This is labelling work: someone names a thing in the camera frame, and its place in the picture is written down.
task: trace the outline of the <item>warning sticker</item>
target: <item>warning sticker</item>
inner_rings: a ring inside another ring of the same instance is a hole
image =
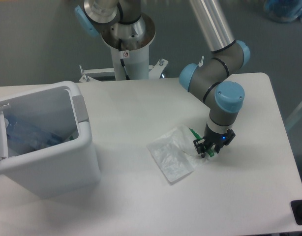
[[[121,59],[129,58],[129,57],[130,57],[130,54],[129,54],[128,50],[126,50],[126,51],[120,51],[120,58]]]

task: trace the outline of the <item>green zip tie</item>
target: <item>green zip tie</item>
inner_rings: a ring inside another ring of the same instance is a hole
[[[195,136],[196,139],[202,140],[202,138],[199,136],[199,134],[197,134],[193,129],[191,129],[191,128],[189,128],[189,129],[192,132],[192,134]]]
[[[202,138],[199,136],[199,134],[197,134],[193,129],[189,128],[189,130],[191,131],[191,133],[195,136],[196,139],[202,140]],[[211,149],[207,150],[207,154],[210,157],[214,156],[214,151],[212,151]]]

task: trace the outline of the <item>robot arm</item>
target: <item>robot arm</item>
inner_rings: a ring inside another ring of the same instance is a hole
[[[190,3],[213,54],[206,65],[190,64],[180,74],[181,85],[210,108],[205,135],[194,141],[198,154],[205,157],[209,149],[219,153],[235,137],[232,125],[245,94],[239,84],[223,81],[247,63],[250,52],[234,39],[217,0]]]
[[[249,49],[234,39],[218,0],[190,0],[190,4],[213,54],[206,65],[190,64],[180,74],[181,85],[211,109],[205,136],[194,141],[198,154],[205,157],[209,149],[219,153],[235,137],[232,125],[245,94],[239,84],[223,81],[247,63]],[[84,11],[86,16],[80,7],[76,8],[83,27],[91,34],[94,25],[111,48],[137,51],[145,47],[149,50],[155,29],[152,20],[141,14],[140,0],[85,0]],[[129,78],[124,60],[121,60],[120,66],[120,63],[115,63],[119,58],[113,59],[116,80]],[[148,77],[149,60],[146,62],[144,67],[133,63],[130,78]],[[136,71],[145,71],[146,75]]]

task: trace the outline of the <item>silver metal cylinder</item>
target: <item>silver metal cylinder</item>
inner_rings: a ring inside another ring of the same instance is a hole
[[[212,52],[235,40],[218,0],[190,0],[190,4]]]
[[[112,26],[111,35],[118,41],[121,39],[124,44],[136,44],[141,41],[146,33],[146,23],[142,17],[130,25],[116,23]]]
[[[84,10],[93,21],[105,24],[116,17],[118,2],[119,0],[85,0]]]

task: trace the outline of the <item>white table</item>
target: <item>white table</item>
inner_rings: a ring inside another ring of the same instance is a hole
[[[146,144],[185,124],[203,133],[209,110],[177,79],[79,84],[102,180],[39,200],[0,176],[0,236],[234,236],[301,231],[290,202],[302,184],[270,80],[245,89],[236,138],[219,158],[170,185]],[[35,86],[1,87],[0,97]]]

